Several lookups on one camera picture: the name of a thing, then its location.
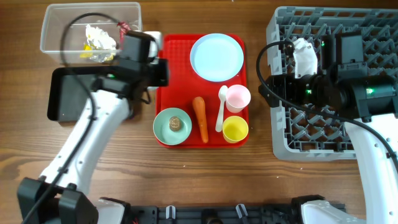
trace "green light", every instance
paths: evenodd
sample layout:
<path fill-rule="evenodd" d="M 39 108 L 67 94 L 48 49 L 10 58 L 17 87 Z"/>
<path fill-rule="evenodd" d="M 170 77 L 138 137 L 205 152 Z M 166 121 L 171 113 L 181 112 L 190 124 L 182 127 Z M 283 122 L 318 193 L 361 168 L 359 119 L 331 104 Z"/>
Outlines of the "green light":
<path fill-rule="evenodd" d="M 366 89 L 366 93 L 367 94 L 372 94 L 374 92 L 374 89 L 372 89 L 372 88 L 367 88 Z"/>

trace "small bowl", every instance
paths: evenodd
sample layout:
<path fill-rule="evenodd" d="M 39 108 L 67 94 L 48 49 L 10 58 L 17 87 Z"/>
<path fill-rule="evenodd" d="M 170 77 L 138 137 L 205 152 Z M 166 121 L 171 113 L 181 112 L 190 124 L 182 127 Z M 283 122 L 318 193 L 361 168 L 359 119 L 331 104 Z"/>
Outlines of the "small bowl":
<path fill-rule="evenodd" d="M 182 127 L 179 131 L 172 131 L 169 128 L 170 118 L 176 116 L 180 118 Z M 155 137 L 163 144 L 168 146 L 183 143 L 192 130 L 192 121 L 189 115 L 179 108 L 167 108 L 162 110 L 154 120 Z"/>

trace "white spoon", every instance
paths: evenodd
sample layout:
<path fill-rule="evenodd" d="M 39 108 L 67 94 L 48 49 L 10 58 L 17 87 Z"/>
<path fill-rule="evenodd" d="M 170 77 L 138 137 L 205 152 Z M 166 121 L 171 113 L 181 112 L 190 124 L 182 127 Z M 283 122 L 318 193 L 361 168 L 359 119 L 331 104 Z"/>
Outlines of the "white spoon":
<path fill-rule="evenodd" d="M 224 103 L 226 99 L 226 92 L 228 90 L 227 86 L 222 86 L 220 91 L 218 92 L 218 97 L 220 98 L 220 110 L 218 111 L 218 117 L 216 122 L 216 132 L 221 132 L 223 130 L 223 121 L 224 121 Z"/>

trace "blue plate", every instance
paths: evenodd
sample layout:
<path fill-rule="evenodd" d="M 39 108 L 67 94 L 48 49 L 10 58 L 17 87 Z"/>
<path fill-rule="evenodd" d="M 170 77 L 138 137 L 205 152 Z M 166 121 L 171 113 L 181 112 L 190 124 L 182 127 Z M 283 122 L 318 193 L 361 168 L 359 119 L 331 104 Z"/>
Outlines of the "blue plate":
<path fill-rule="evenodd" d="M 195 42 L 191 66 L 205 80 L 223 82 L 233 78 L 243 66 L 243 50 L 232 37 L 208 34 Z"/>
<path fill-rule="evenodd" d="M 169 128 L 170 118 L 176 116 L 181 120 L 181 130 L 172 131 Z M 167 108 L 162 110 L 154 121 L 154 134 L 163 144 L 174 146 L 184 142 L 192 130 L 192 121 L 189 115 L 179 108 Z"/>

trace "plastic storage bin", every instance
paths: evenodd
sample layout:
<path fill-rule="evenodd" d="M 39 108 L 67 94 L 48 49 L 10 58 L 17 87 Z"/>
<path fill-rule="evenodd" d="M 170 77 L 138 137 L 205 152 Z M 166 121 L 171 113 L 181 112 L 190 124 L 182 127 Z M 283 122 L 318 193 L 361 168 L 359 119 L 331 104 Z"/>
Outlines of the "plastic storage bin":
<path fill-rule="evenodd" d="M 369 74 L 398 78 L 398 10 L 278 7 L 267 26 L 267 44 L 303 37 L 313 44 L 319 59 L 321 35 L 357 30 L 362 32 L 364 60 L 368 63 Z M 272 75 L 294 72 L 294 64 L 278 46 L 267 51 L 267 58 Z M 323 111 L 334 113 L 328 106 Z M 275 156 L 296 161 L 355 159 L 342 123 L 323 128 L 311 125 L 330 123 L 331 119 L 321 116 L 312 115 L 306 120 L 303 111 L 295 108 L 271 108 Z"/>
<path fill-rule="evenodd" d="M 127 22 L 132 30 L 142 30 L 141 7 L 137 2 L 51 4 L 47 7 L 44 16 L 40 50 L 56 62 L 60 62 L 60 39 L 65 26 L 74 18 L 88 12 L 104 13 Z M 101 16 L 82 18 L 71 27 L 65 43 L 65 55 L 69 63 L 93 63 L 88 58 L 80 58 L 82 53 L 117 52 L 117 50 L 84 51 L 87 24 L 103 29 L 116 43 L 119 43 L 117 24 Z"/>

